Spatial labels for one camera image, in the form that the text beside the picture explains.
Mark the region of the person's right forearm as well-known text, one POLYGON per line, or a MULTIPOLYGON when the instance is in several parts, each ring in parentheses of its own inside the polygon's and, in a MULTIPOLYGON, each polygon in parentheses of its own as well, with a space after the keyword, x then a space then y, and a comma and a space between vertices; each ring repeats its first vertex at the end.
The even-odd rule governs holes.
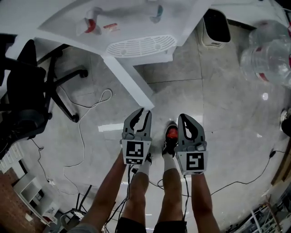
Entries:
POLYGON ((220 233, 204 174, 191 176, 191 204, 198 233, 220 233))

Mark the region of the white trash bin black liner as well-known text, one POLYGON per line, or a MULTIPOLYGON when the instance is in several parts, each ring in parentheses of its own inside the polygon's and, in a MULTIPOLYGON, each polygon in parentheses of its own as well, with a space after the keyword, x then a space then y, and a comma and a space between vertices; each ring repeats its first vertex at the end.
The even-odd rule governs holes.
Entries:
POLYGON ((226 16, 219 10, 208 9, 202 19, 203 46, 220 49, 230 41, 231 34, 226 16))

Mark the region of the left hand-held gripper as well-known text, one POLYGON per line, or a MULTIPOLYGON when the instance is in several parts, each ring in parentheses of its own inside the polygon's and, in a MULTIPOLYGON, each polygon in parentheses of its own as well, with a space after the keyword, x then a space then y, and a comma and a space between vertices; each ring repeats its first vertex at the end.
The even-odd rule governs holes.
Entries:
POLYGON ((124 121, 122 139, 120 146, 123 153, 123 161, 126 165, 142 165, 149 153, 152 139, 151 120, 152 113, 148 111, 145 116, 143 128, 136 131, 134 135, 134 127, 139 121, 144 108, 140 108, 131 113, 124 121))

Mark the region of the white slotted drip tray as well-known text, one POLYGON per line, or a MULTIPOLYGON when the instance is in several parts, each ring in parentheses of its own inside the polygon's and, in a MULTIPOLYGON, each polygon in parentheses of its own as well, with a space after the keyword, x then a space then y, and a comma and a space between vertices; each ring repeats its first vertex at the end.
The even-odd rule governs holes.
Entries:
POLYGON ((116 58, 134 58, 164 52, 177 45, 171 35, 156 35, 111 43, 106 53, 116 58))

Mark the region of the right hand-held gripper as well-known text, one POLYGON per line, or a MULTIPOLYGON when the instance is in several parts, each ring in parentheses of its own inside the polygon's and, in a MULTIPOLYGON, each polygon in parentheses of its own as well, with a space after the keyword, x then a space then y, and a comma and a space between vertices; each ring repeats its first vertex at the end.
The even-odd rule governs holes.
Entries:
POLYGON ((205 132, 202 125, 187 114, 178 117, 178 146, 175 148, 181 174, 199 175, 205 172, 208 160, 205 132))

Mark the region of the person's white sock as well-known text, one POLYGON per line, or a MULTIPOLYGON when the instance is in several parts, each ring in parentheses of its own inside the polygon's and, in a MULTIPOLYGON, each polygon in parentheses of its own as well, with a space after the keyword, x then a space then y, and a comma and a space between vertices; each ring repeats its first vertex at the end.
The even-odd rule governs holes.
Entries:
POLYGON ((170 169, 176 169, 176 164, 171 154, 169 153, 164 154, 163 159, 164 159, 164 172, 170 169))
POLYGON ((146 161, 144 162, 144 164, 141 165, 141 166, 138 168, 137 173, 140 173, 140 172, 141 172, 141 173, 143 173, 143 174, 149 176, 149 170, 150 170, 150 167, 151 167, 151 162, 148 161, 148 160, 146 160, 146 161))

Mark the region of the white open shelf unit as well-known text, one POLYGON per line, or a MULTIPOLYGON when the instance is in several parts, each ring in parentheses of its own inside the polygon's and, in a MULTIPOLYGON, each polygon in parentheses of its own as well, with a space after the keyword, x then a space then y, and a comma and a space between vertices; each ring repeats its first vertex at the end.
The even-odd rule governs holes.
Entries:
POLYGON ((14 186, 14 191, 29 210, 46 225, 57 224, 55 217, 59 205, 48 195, 40 195, 42 185, 38 179, 27 173, 14 186))

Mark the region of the black mesh office chair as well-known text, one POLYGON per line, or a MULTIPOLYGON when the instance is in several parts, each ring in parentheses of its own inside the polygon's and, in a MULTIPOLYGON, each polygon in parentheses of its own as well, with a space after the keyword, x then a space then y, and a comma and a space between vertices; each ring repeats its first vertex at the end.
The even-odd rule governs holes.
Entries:
POLYGON ((55 63, 62 56, 62 50, 51 54, 49 70, 45 71, 37 65, 34 40, 27 41, 16 60, 6 57, 5 53, 15 38, 12 34, 0 34, 0 86, 5 70, 10 71, 6 83, 8 103, 0 103, 0 112, 4 113, 0 122, 0 147, 3 148, 10 148, 21 139, 42 133, 52 118, 49 112, 51 100, 77 123, 79 115, 70 113, 56 89, 75 76, 88 76, 88 71, 81 68, 57 79, 55 63))

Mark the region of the person's right red black shoe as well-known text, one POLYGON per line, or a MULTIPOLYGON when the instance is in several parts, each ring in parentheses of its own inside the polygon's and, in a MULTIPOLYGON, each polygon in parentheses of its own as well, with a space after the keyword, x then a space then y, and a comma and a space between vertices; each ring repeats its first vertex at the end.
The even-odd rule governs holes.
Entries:
POLYGON ((178 144, 178 125, 170 121, 165 131, 165 141, 162 148, 162 156, 169 154, 175 156, 175 147, 178 144))

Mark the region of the person's right white sock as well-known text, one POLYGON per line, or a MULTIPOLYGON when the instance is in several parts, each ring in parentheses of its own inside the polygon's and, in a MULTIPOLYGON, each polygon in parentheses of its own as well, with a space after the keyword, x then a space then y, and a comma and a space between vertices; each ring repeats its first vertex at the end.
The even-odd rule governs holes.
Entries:
POLYGON ((164 154, 163 159, 164 159, 164 172, 170 169, 176 169, 176 164, 171 154, 169 153, 164 154))

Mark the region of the person's left white sock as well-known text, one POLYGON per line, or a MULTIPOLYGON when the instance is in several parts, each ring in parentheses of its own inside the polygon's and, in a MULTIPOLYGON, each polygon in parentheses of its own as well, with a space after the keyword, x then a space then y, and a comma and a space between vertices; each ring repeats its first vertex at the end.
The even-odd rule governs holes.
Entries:
POLYGON ((144 162, 144 164, 141 165, 141 166, 138 168, 137 173, 140 173, 140 172, 141 172, 141 173, 143 173, 143 174, 149 176, 149 170, 150 170, 150 167, 151 167, 151 162, 148 161, 148 160, 146 160, 146 161, 144 162))

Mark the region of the person's left leg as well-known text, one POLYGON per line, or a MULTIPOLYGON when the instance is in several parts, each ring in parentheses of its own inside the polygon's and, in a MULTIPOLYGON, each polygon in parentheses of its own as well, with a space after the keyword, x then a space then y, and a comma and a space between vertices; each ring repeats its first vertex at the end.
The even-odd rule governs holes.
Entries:
POLYGON ((129 199, 126 201, 122 217, 145 225, 145 194, 149 185, 148 175, 138 172, 130 183, 129 199))

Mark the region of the person's left forearm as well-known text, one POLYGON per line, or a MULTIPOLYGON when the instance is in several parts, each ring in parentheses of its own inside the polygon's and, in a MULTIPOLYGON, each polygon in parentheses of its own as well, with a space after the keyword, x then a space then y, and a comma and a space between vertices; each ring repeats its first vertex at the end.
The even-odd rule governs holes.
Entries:
POLYGON ((92 206, 81 221, 81 225, 89 225, 94 230, 101 231, 114 207, 126 165, 123 154, 119 153, 112 168, 99 187, 92 206))

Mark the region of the person's grey shirt sleeve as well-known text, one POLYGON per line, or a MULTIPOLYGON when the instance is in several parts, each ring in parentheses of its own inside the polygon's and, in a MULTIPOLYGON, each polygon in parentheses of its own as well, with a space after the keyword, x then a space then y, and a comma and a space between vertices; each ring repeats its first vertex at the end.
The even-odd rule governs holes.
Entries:
POLYGON ((67 233, 100 233, 94 226, 87 223, 80 223, 70 229, 67 233))

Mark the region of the brown wooden step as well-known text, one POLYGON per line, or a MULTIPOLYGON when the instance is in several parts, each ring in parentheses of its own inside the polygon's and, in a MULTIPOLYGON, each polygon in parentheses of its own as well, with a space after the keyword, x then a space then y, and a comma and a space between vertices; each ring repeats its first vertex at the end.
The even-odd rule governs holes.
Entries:
POLYGON ((291 148, 284 153, 283 159, 271 181, 271 185, 275 186, 280 182, 285 182, 291 177, 291 148))

